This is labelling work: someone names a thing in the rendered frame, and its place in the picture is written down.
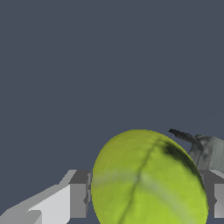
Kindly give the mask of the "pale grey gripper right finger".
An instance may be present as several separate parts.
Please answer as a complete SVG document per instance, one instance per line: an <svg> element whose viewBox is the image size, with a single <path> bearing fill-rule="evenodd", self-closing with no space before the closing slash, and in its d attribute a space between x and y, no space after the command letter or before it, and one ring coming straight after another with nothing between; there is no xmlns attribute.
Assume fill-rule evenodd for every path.
<svg viewBox="0 0 224 224"><path fill-rule="evenodd" d="M209 205L214 218L224 219L224 174L216 170L200 170Z"/></svg>

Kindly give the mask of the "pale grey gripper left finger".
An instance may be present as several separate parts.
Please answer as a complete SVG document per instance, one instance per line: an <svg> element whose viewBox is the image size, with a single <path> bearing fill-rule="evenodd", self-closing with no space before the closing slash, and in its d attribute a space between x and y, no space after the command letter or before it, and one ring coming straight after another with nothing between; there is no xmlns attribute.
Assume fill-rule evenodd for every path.
<svg viewBox="0 0 224 224"><path fill-rule="evenodd" d="M91 179L91 171L69 170L57 185L7 209L0 224L67 224L71 218L86 218Z"/></svg>

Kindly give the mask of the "grey metallic object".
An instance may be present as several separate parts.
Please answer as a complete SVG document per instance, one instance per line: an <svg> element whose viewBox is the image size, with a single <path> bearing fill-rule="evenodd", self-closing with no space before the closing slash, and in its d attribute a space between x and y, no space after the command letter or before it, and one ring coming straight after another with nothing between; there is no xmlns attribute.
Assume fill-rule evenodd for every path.
<svg viewBox="0 0 224 224"><path fill-rule="evenodd" d="M212 170L224 175L224 140L215 136L192 136L176 129L170 129L170 132L192 144L189 155L199 170Z"/></svg>

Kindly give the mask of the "yellow-green tennis ball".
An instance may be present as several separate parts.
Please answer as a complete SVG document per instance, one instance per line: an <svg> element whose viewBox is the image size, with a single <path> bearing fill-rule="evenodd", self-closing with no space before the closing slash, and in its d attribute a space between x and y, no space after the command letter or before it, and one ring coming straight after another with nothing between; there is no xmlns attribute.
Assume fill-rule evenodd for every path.
<svg viewBox="0 0 224 224"><path fill-rule="evenodd" d="M110 139L94 162L91 195L101 224L206 224L196 165L168 136L147 129Z"/></svg>

